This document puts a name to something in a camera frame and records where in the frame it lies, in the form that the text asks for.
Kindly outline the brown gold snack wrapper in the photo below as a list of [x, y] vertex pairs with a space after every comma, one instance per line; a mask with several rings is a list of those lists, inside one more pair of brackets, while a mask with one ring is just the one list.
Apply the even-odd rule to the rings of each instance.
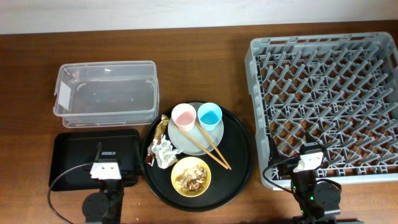
[[149, 164], [150, 166], [153, 166], [154, 161], [155, 161], [155, 152], [154, 152], [153, 148], [155, 146], [158, 146], [161, 143], [162, 136], [165, 133], [165, 129], [168, 126], [169, 121], [170, 121], [169, 117], [162, 114], [161, 118], [160, 118], [160, 123], [155, 128], [154, 138], [147, 148], [147, 155], [144, 160], [144, 162], [146, 164]]

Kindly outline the white tissue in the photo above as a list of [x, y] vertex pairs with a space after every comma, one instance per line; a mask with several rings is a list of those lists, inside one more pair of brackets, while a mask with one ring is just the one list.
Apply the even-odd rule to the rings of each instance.
[[171, 141], [167, 140], [164, 134], [161, 140], [154, 143], [150, 149], [155, 154], [155, 160], [161, 169], [166, 169], [175, 164], [178, 161], [177, 155], [183, 151], [179, 148], [174, 149]]

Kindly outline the yellow bowl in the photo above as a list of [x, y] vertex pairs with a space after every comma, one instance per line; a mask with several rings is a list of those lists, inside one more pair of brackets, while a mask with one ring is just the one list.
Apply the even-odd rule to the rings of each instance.
[[205, 161], [197, 157], [179, 160], [172, 169], [173, 188], [184, 197], [197, 197], [211, 184], [211, 170]]

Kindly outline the food scraps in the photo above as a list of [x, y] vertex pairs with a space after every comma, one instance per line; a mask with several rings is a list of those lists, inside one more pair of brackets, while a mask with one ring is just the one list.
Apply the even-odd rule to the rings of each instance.
[[181, 191], [186, 194], [194, 194], [202, 191], [206, 180], [207, 170], [202, 165], [184, 169], [175, 179]]

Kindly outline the pink cup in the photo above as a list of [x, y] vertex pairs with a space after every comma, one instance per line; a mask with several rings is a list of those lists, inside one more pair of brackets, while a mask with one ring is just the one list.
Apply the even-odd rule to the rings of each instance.
[[193, 129], [197, 112], [192, 105], [181, 103], [173, 108], [171, 117], [180, 130], [187, 132]]

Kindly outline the wooden chopstick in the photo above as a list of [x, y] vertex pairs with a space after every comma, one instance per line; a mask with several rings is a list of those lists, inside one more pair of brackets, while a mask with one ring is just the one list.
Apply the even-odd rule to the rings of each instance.
[[213, 158], [217, 163], [219, 163], [221, 166], [223, 166], [225, 169], [228, 169], [228, 167], [226, 166], [226, 164], [223, 162], [223, 160], [219, 160], [215, 155], [213, 155], [210, 151], [208, 151], [207, 149], [205, 149], [202, 145], [200, 145], [199, 143], [197, 143], [193, 138], [191, 138], [188, 134], [186, 134], [184, 131], [182, 131], [180, 128], [178, 128], [175, 124], [173, 124], [173, 127], [179, 131], [181, 134], [183, 134], [187, 139], [189, 139], [192, 143], [194, 143], [194, 145], [196, 145], [197, 147], [199, 147], [203, 152], [205, 152], [206, 154], [208, 154], [211, 158]]
[[206, 131], [202, 128], [202, 126], [200, 125], [200, 123], [198, 121], [196, 121], [196, 125], [199, 127], [200, 131], [202, 132], [202, 134], [206, 137], [206, 139], [208, 140], [208, 142], [213, 146], [214, 150], [218, 153], [218, 155], [221, 157], [221, 159], [223, 160], [223, 162], [226, 164], [226, 166], [228, 167], [229, 170], [232, 170], [231, 166], [228, 164], [227, 160], [224, 158], [224, 156], [222, 155], [222, 153], [220, 153], [219, 149], [217, 148], [217, 146], [214, 144], [214, 142], [211, 140], [211, 138], [209, 137], [209, 135], [206, 133]]

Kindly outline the blue cup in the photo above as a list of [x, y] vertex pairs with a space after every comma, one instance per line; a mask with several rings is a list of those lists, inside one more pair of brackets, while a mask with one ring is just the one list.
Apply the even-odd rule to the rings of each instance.
[[215, 103], [204, 103], [199, 107], [197, 116], [202, 128], [205, 131], [212, 131], [222, 119], [222, 110]]

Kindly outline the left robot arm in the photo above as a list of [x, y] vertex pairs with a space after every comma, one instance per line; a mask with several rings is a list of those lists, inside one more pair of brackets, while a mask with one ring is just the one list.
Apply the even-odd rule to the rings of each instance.
[[141, 174], [139, 151], [133, 147], [123, 147], [106, 151], [97, 144], [94, 161], [72, 167], [59, 174], [49, 185], [47, 203], [51, 211], [65, 223], [70, 220], [61, 215], [53, 206], [51, 192], [56, 183], [74, 170], [90, 171], [90, 178], [99, 183], [99, 191], [89, 194], [81, 206], [85, 223], [120, 223], [123, 207], [124, 188], [128, 183], [136, 184]]

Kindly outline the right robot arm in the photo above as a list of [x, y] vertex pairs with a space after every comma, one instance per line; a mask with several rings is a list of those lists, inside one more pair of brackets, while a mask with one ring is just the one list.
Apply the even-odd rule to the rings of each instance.
[[[330, 179], [317, 179], [315, 171], [322, 165], [326, 153], [324, 144], [310, 132], [305, 133], [305, 142], [299, 153], [282, 160], [272, 137], [269, 138], [269, 165], [262, 171], [263, 178], [274, 187], [292, 194], [298, 202], [301, 215], [292, 218], [294, 224], [350, 224], [359, 220], [337, 220], [341, 213], [341, 184]], [[280, 175], [290, 176], [290, 189], [282, 187], [266, 176], [278, 169]]]

